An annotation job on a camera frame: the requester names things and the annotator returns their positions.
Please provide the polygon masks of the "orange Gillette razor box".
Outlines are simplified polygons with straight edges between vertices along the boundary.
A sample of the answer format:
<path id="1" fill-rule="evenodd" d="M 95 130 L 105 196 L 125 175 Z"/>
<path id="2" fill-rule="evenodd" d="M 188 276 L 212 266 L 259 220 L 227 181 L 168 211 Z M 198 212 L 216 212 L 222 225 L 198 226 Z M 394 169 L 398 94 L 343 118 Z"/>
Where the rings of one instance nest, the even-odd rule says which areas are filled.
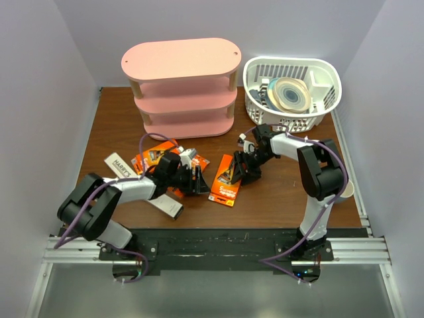
<path id="1" fill-rule="evenodd" d="M 145 165 L 145 170 L 149 169 L 149 167 L 157 165 L 160 158 L 165 155 L 165 153 L 173 152 L 179 154 L 177 142 L 172 139 L 171 141 L 167 140 L 157 146 L 149 148 L 143 151 L 143 158 L 141 158 L 140 154 L 137 154 L 132 160 L 131 164 L 138 175 L 141 175 L 143 168 L 142 163 Z"/>
<path id="2" fill-rule="evenodd" d="M 201 171 L 204 172 L 204 170 L 206 169 L 206 167 L 210 164 L 210 161 L 200 155 L 196 155 L 195 158 L 192 160 L 192 166 L 199 166 L 201 168 Z M 176 187 L 169 187 L 167 190 L 167 194 L 168 195 L 173 195 L 174 197 L 176 197 L 177 199 L 182 199 L 184 198 L 185 194 L 179 190 Z"/>
<path id="3" fill-rule="evenodd" d="M 224 154 L 217 169 L 217 173 L 213 180 L 208 200 L 233 207 L 237 198 L 240 181 L 235 184 L 231 183 L 234 172 L 233 156 Z"/>

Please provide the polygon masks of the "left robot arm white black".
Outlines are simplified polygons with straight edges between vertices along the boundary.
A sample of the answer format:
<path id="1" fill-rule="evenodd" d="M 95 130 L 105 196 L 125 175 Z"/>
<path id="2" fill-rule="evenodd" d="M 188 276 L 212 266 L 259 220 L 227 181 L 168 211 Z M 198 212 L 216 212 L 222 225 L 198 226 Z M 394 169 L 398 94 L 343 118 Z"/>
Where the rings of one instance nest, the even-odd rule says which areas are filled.
<path id="1" fill-rule="evenodd" d="M 193 162 L 194 150 L 181 154 L 169 152 L 141 175 L 132 178 L 102 178 L 88 174 L 69 194 L 58 209 L 59 220 L 68 228 L 54 246 L 60 248 L 70 242 L 71 233 L 87 241 L 98 240 L 114 247 L 123 260 L 136 255 L 137 243 L 133 233 L 111 220 L 115 208 L 130 201 L 150 201 L 174 187 L 184 195 L 200 195 L 210 191 L 201 167 Z"/>

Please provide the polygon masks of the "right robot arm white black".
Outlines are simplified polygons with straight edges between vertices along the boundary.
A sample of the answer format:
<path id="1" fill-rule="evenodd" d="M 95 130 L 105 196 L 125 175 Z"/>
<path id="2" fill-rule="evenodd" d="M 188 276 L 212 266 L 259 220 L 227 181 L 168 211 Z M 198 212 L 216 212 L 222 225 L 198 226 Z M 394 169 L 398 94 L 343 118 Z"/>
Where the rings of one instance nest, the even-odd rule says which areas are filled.
<path id="1" fill-rule="evenodd" d="M 331 139 L 298 137 L 281 125 L 273 131 L 267 124 L 255 126 L 238 137 L 241 151 L 233 154 L 231 182 L 252 183 L 261 178 L 260 167 L 273 158 L 286 157 L 298 162 L 301 184 L 307 194 L 298 241 L 288 250 L 262 259 L 262 262 L 290 255 L 295 251 L 302 260 L 311 260 L 325 242 L 327 223 L 335 201 L 346 189 L 349 176 L 335 143 Z"/>

